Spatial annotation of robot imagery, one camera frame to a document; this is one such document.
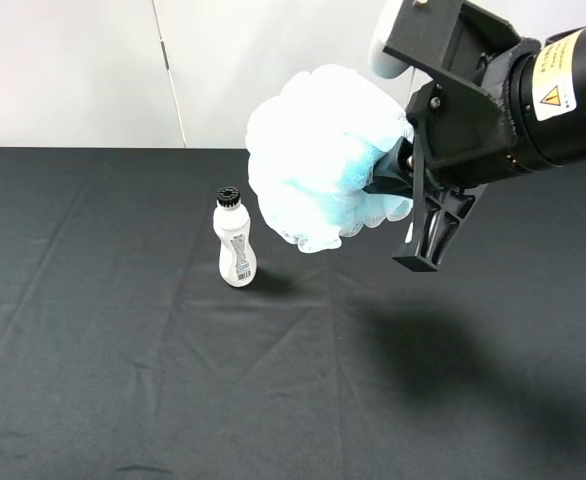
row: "bottle label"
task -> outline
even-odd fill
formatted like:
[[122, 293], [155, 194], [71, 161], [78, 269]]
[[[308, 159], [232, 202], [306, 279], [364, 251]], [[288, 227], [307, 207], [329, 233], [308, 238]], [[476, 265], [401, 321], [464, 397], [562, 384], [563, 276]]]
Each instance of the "bottle label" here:
[[251, 267], [246, 259], [246, 236], [242, 233], [231, 239], [231, 245], [235, 250], [237, 259], [235, 261], [235, 273], [238, 280], [244, 280], [251, 276]]

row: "black bottle cap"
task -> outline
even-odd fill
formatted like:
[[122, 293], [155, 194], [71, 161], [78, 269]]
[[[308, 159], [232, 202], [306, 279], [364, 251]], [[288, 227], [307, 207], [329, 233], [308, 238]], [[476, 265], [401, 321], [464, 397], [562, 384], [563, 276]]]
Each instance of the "black bottle cap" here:
[[226, 208], [240, 203], [240, 191], [235, 187], [224, 187], [217, 191], [217, 202]]

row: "yellow warning label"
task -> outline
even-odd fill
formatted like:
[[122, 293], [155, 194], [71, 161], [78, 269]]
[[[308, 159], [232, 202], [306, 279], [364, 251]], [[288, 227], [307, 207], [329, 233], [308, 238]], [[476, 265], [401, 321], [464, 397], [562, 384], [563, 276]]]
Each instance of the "yellow warning label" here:
[[572, 112], [577, 107], [573, 88], [573, 53], [582, 30], [544, 48], [533, 68], [533, 106], [538, 121]]
[[553, 87], [553, 90], [551, 90], [542, 100], [540, 100], [540, 103], [561, 107], [562, 104], [560, 103], [560, 90], [557, 88], [557, 86]]

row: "black tablecloth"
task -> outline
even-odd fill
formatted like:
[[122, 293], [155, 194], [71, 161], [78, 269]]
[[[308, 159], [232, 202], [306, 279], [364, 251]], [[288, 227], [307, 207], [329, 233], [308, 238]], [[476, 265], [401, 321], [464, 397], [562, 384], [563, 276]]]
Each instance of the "black tablecloth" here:
[[[0, 150], [0, 479], [586, 478], [586, 163], [303, 255], [243, 151]], [[242, 189], [259, 276], [217, 270]]]

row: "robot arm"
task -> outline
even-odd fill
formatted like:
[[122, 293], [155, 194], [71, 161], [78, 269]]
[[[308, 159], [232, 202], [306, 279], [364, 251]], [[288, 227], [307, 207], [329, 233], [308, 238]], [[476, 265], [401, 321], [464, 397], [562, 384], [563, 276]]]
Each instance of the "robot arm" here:
[[414, 143], [380, 160], [366, 190], [413, 199], [393, 258], [437, 271], [487, 184], [586, 160], [586, 28], [541, 49], [465, 0], [392, 1], [380, 26], [373, 69], [433, 81], [407, 108]]

